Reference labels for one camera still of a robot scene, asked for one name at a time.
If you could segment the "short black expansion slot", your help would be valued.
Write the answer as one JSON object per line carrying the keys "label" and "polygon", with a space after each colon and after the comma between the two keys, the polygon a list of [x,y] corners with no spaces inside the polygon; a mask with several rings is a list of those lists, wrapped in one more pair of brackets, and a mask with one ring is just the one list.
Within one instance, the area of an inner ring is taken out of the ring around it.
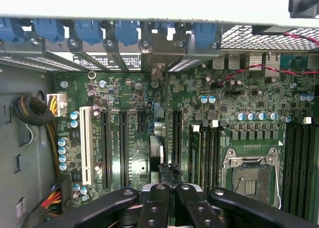
{"label": "short black expansion slot", "polygon": [[145,111],[138,111],[138,133],[145,133],[147,130],[147,113]]}

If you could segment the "white power connector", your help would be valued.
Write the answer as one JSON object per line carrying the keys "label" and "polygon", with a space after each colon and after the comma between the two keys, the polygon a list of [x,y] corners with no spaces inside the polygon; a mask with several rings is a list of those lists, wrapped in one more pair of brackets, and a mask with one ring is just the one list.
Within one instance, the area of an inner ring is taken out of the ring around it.
{"label": "white power connector", "polygon": [[67,116],[67,96],[66,94],[47,94],[47,107],[55,117]]}

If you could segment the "white expansion slot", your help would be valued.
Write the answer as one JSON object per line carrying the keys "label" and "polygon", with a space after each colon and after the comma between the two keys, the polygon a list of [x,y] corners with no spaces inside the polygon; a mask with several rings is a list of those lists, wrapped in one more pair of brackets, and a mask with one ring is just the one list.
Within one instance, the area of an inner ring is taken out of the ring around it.
{"label": "white expansion slot", "polygon": [[93,124],[92,108],[79,108],[80,114],[80,142],[83,185],[92,185],[94,180],[94,151],[93,151]]}

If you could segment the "ribbed silver port block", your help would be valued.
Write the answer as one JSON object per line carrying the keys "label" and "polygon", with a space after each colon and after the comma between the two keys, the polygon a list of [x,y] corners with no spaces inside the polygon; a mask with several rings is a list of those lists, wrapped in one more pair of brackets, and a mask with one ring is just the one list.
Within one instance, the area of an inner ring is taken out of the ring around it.
{"label": "ribbed silver port block", "polygon": [[249,55],[249,71],[261,71],[262,68],[258,65],[262,64],[262,53],[250,53]]}

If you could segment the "tall silver port block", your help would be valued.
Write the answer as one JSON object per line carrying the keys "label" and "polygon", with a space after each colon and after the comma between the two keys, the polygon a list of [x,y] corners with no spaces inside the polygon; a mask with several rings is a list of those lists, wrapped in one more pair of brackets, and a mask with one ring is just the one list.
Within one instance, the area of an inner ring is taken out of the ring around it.
{"label": "tall silver port block", "polygon": [[[276,52],[266,52],[265,53],[265,63],[266,67],[271,67],[273,69],[280,69],[280,59],[281,54]],[[273,70],[265,70],[265,77],[275,77],[278,78],[280,76],[279,72],[275,72]]]}

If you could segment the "silver USB port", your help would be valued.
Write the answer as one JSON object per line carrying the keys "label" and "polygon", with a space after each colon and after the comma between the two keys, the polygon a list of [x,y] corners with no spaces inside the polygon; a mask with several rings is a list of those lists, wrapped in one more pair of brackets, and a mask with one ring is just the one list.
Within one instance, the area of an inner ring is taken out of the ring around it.
{"label": "silver USB port", "polygon": [[228,69],[238,70],[240,68],[240,55],[238,53],[228,54]]}
{"label": "silver USB port", "polygon": [[224,60],[225,60],[224,54],[219,54],[219,56],[214,57],[212,62],[212,68],[223,70],[225,68]]}

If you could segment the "long black expansion slot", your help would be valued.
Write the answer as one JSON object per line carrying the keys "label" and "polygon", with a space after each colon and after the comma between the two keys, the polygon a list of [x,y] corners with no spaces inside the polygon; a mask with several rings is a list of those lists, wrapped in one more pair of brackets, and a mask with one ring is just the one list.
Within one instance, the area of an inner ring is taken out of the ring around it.
{"label": "long black expansion slot", "polygon": [[127,111],[119,111],[121,187],[129,186],[129,124]]}
{"label": "long black expansion slot", "polygon": [[172,114],[172,160],[175,164],[181,164],[181,151],[182,151],[182,113],[181,111],[174,110]]}
{"label": "long black expansion slot", "polygon": [[111,120],[108,111],[101,112],[101,145],[102,145],[102,165],[103,189],[112,187],[112,144],[111,144]]}

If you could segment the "RAM slot with black latches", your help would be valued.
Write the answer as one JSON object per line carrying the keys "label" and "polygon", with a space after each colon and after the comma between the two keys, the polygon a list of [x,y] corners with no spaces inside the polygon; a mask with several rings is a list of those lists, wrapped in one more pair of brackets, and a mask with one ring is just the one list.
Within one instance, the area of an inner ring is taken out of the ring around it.
{"label": "RAM slot with black latches", "polygon": [[293,176],[296,153],[296,126],[293,123],[287,124],[286,143],[285,143],[285,165],[284,165],[284,183],[283,183],[283,210],[291,211]]}
{"label": "RAM slot with black latches", "polygon": [[217,186],[220,186],[221,185],[221,181],[220,181],[220,170],[221,170],[221,156],[222,156],[222,148],[221,148],[221,139],[222,139],[222,129],[218,129],[217,130],[218,133],[217,133],[217,178],[216,178],[216,181],[217,181]]}
{"label": "RAM slot with black latches", "polygon": [[316,128],[314,144],[314,164],[311,190],[310,221],[319,223],[319,126]]}
{"label": "RAM slot with black latches", "polygon": [[205,190],[206,176],[206,152],[207,152],[207,128],[202,128],[202,189]]}

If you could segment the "RAM slot with white latches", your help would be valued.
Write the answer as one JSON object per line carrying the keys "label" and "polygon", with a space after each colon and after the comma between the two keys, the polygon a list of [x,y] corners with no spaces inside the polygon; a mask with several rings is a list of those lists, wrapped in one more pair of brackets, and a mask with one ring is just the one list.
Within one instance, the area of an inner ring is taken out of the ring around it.
{"label": "RAM slot with white latches", "polygon": [[298,187],[298,216],[305,219],[307,185],[308,185],[308,155],[309,155],[309,135],[311,133],[310,124],[302,124],[299,140],[299,187]]}
{"label": "RAM slot with white latches", "polygon": [[220,129],[219,127],[211,127],[209,129],[208,143],[208,185],[215,188],[219,179],[219,149],[220,149]]}

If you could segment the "metal slot cover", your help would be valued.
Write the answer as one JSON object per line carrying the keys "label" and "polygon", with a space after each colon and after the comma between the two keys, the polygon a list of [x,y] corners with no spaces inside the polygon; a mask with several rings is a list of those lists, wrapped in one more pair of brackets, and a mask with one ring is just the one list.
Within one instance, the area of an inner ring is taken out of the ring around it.
{"label": "metal slot cover", "polygon": [[67,40],[67,46],[72,54],[75,56],[78,56],[80,59],[86,60],[87,62],[95,65],[97,68],[101,69],[104,72],[110,71],[106,66],[104,66],[102,63],[88,55],[83,50],[83,42],[80,39],[76,38],[69,38]]}
{"label": "metal slot cover", "polygon": [[42,40],[41,53],[33,54],[30,57],[26,57],[29,60],[38,62],[40,64],[54,67],[57,70],[64,72],[86,72],[87,68],[83,67],[75,62],[72,62],[64,57],[54,54],[49,51],[46,46],[46,40]]}
{"label": "metal slot cover", "polygon": [[105,39],[103,46],[108,55],[112,56],[122,72],[128,72],[129,69],[119,52],[119,44],[116,39]]}

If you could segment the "dark grey PC case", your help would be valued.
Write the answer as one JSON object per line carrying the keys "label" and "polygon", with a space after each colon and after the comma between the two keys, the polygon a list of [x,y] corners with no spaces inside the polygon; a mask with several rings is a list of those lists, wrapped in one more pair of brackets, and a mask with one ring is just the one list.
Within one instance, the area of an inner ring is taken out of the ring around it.
{"label": "dark grey PC case", "polygon": [[[95,72],[97,74],[141,74],[142,53],[139,48],[141,38],[148,34],[160,33],[172,40],[173,35],[187,36],[187,54],[174,66],[170,74],[185,73],[194,69],[229,71],[230,74],[249,70],[250,53],[262,53],[263,70],[279,70],[266,67],[265,53],[276,52],[281,56],[292,54],[308,56],[308,67],[302,70],[319,71],[319,25],[288,26],[279,24],[245,24],[204,20],[159,20],[90,18],[100,20],[105,39],[116,39],[115,21],[131,20],[138,23],[138,43],[124,46],[119,42],[119,52],[129,71],[122,72],[108,55],[102,43],[90,45],[83,42],[83,50],[102,63],[110,71],[104,72],[95,65],[72,54],[67,46],[69,38],[79,39],[75,20],[79,18],[53,18],[61,20],[65,29],[65,39],[52,43],[39,36],[33,26],[33,19],[13,17],[21,20],[25,33],[24,43],[11,43],[0,39],[0,228],[41,228],[44,222],[76,208],[71,204],[71,178],[62,174],[57,153],[57,119],[47,107],[47,94],[58,94],[55,77],[59,74]],[[156,21],[173,21],[175,28],[154,29]],[[194,23],[217,24],[215,43],[204,48],[195,46],[192,31]],[[27,59],[41,53],[42,40],[47,49],[87,68],[86,72],[64,72]],[[240,68],[228,69],[228,54],[240,55]],[[225,68],[213,69],[213,58],[224,54]],[[181,210],[172,187],[167,227],[193,227]]]}

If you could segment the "green motherboard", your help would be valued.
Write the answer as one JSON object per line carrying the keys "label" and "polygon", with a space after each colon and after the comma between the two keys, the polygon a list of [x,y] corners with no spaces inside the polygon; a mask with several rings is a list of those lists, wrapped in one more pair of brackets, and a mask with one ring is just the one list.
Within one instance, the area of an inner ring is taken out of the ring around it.
{"label": "green motherboard", "polygon": [[[173,184],[189,182],[189,126],[207,128],[206,178],[202,189],[202,158],[199,187],[207,193],[209,129],[222,129],[221,162],[226,149],[237,154],[265,154],[277,148],[280,158],[280,193],[283,210],[286,129],[296,126],[296,153],[290,213],[298,216],[299,140],[302,124],[311,125],[308,155],[308,185],[306,215],[310,215],[316,128],[319,126],[319,71],[290,71],[280,76],[265,77],[265,70],[229,71],[194,69],[169,75],[169,106],[182,112],[181,164],[173,165],[169,175]],[[71,204],[78,208],[121,187],[119,111],[127,111],[129,124],[129,186],[141,191],[151,180],[149,136],[152,132],[151,111],[147,102],[154,98],[150,92],[150,75],[102,74],[89,72],[59,74],[55,77],[59,94],[67,96],[67,116],[57,119],[59,168],[71,178]],[[80,107],[92,108],[94,180],[82,183]],[[110,189],[103,189],[101,112],[108,111],[111,120],[112,171]],[[147,130],[138,133],[138,111],[147,113]]]}

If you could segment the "black plastic block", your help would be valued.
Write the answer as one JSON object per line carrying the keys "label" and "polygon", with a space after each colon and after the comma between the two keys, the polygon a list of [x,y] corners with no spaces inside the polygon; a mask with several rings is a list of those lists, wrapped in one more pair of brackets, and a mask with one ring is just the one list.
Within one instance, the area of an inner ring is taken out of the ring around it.
{"label": "black plastic block", "polygon": [[289,0],[290,18],[311,18],[319,16],[319,0]]}

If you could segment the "CPU socket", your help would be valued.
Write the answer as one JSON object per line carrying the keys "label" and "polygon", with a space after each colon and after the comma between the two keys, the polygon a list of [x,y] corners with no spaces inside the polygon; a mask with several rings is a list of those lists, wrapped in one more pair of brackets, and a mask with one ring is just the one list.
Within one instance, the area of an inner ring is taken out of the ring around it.
{"label": "CPU socket", "polygon": [[235,192],[238,179],[243,177],[236,193],[278,208],[275,170],[280,176],[280,158],[275,147],[265,154],[249,155],[228,148],[221,162],[220,187]]}

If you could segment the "teal serial port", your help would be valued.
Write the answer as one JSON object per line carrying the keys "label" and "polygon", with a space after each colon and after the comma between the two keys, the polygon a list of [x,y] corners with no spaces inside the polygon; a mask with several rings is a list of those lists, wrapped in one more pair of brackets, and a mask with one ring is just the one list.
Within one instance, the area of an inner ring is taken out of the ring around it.
{"label": "teal serial port", "polygon": [[292,54],[284,54],[281,56],[280,68],[302,70],[308,67],[308,56],[297,56]]}

